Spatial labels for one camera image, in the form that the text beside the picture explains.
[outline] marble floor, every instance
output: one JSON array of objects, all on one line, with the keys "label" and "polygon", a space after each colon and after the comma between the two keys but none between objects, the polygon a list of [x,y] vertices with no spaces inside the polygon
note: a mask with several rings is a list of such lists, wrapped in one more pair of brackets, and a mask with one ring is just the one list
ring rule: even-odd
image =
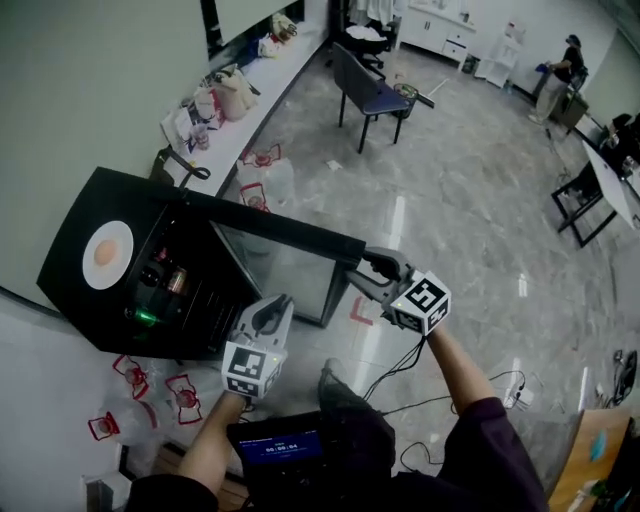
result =
[{"label": "marble floor", "polygon": [[[534,394],[532,413],[569,415],[595,385],[613,381],[615,349],[638,348],[639,334],[616,311],[610,261],[632,241],[619,218],[585,249],[560,223],[549,194],[563,168],[575,175],[587,161],[577,135],[551,124],[551,142],[530,123],[529,101],[469,75],[451,62],[403,47],[389,57],[389,83],[407,82],[433,96],[436,108],[417,104],[392,144],[395,118],[371,123],[361,155],[364,117],[347,102],[338,128],[340,91],[320,53],[269,120],[254,145],[282,145],[295,169],[296,197],[280,211],[293,218],[404,252],[451,289],[446,325],[489,376],[519,369]],[[335,160],[342,168],[331,170]],[[234,199],[230,190],[228,198]],[[589,214],[595,225],[608,206]],[[327,357],[338,357],[348,384],[364,393],[385,369],[418,342],[415,333],[381,321],[376,304],[350,288],[327,329],[295,323],[290,359],[264,407],[270,414],[312,409],[315,385]],[[494,381],[498,396],[520,384],[517,374]],[[390,410],[446,395],[428,350],[411,371],[384,381],[371,403]],[[628,399],[639,410],[637,392]],[[442,400],[388,417],[398,453],[413,441],[427,443],[442,460],[456,417]],[[405,461],[429,473],[419,450]]]}]

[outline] dark purple sleeve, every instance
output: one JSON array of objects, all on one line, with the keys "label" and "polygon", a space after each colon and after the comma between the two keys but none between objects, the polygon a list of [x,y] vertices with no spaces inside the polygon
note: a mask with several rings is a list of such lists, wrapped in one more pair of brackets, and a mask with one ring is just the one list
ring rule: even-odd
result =
[{"label": "dark purple sleeve", "polygon": [[143,510],[215,512],[218,510],[218,500],[204,485],[186,476],[155,475],[131,484],[125,512]]},{"label": "dark purple sleeve", "polygon": [[470,405],[445,443],[438,475],[508,510],[548,510],[542,484],[497,398]]}]

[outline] white shelf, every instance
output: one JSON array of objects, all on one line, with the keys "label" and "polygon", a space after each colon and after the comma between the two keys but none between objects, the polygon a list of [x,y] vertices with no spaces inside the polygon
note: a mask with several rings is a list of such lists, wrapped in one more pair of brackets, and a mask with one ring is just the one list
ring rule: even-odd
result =
[{"label": "white shelf", "polygon": [[[256,59],[243,72],[247,80],[260,91],[258,104],[240,121],[225,121],[222,128],[209,132],[210,146],[207,150],[195,148],[193,153],[181,156],[196,167],[211,171],[208,180],[190,178],[187,188],[215,196],[271,108],[294,80],[326,39],[324,28],[302,22],[298,25],[298,36],[282,47],[276,59]],[[180,185],[187,172],[175,161],[169,160],[165,170]]]}]

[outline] black mini fridge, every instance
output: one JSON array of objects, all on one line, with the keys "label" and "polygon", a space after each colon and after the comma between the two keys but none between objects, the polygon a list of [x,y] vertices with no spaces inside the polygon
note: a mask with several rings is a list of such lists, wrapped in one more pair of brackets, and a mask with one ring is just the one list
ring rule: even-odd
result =
[{"label": "black mini fridge", "polygon": [[[89,247],[106,224],[130,233],[126,259],[118,256],[122,275],[105,287],[93,283],[92,268],[100,270],[99,253],[111,247],[99,244],[95,256]],[[261,297],[286,293],[297,319],[326,326],[364,248],[326,229],[98,167],[37,283],[100,350],[217,359],[239,314]]]}]

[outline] person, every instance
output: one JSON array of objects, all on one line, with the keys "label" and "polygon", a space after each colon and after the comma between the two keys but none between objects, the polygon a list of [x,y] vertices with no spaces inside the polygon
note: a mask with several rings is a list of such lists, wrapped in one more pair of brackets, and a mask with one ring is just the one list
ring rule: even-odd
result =
[{"label": "person", "polygon": [[567,37],[566,43],[569,48],[564,53],[562,61],[547,66],[551,73],[540,91],[535,113],[529,115],[529,119],[536,124],[542,124],[551,115],[556,103],[569,87],[573,75],[584,67],[582,43],[578,36],[571,34]]},{"label": "person", "polygon": [[[627,156],[640,162],[640,117],[629,123],[629,114],[620,114],[608,126],[606,136],[599,148],[600,156],[618,174],[623,176],[622,164]],[[578,177],[573,180],[570,192],[577,195],[581,203],[586,203],[600,192],[600,184],[591,162],[587,162]]]},{"label": "person", "polygon": [[[346,499],[345,494],[327,489],[323,503],[315,501],[298,510],[548,510],[533,464],[489,380],[441,325],[429,336],[428,343],[459,414],[445,443],[439,475],[401,472],[391,478],[395,461],[393,429],[382,413],[348,389],[329,364],[319,385],[320,390],[325,389],[321,411],[327,404],[334,414],[342,411],[340,424],[360,452],[345,460],[344,470],[336,470],[335,485],[347,490]],[[243,397],[225,392],[182,459],[177,475],[134,481],[126,511],[217,510],[216,495],[231,456],[225,429],[238,421],[244,406]],[[332,504],[330,497],[334,494],[341,500]],[[279,499],[286,495],[286,489],[274,489],[275,502],[270,508],[286,508],[278,506]]]}]

